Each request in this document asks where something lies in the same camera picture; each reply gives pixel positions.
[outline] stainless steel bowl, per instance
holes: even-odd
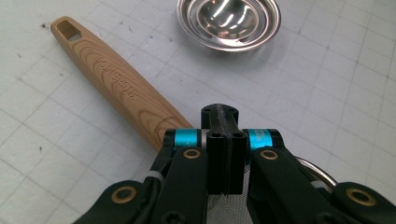
[[[199,43],[223,51],[255,49],[277,32],[275,0],[178,0],[177,19]]]

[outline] white table surface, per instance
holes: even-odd
[[[396,203],[396,2],[279,0],[260,49],[224,53],[187,37],[176,0],[0,2],[0,223],[70,223],[112,183],[141,179],[155,152],[52,36],[67,15],[126,59],[195,127],[214,103],[240,128]]]

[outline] black mechanical arm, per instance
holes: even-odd
[[[166,132],[143,183],[110,186],[76,223],[205,223],[207,196],[241,194],[246,166],[253,223],[396,223],[387,199],[294,157],[277,130],[240,130],[227,105],[206,106],[201,118],[201,129]]]

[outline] wood grain pattern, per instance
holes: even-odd
[[[79,70],[156,150],[167,129],[191,125],[131,65],[69,17],[50,27]]]

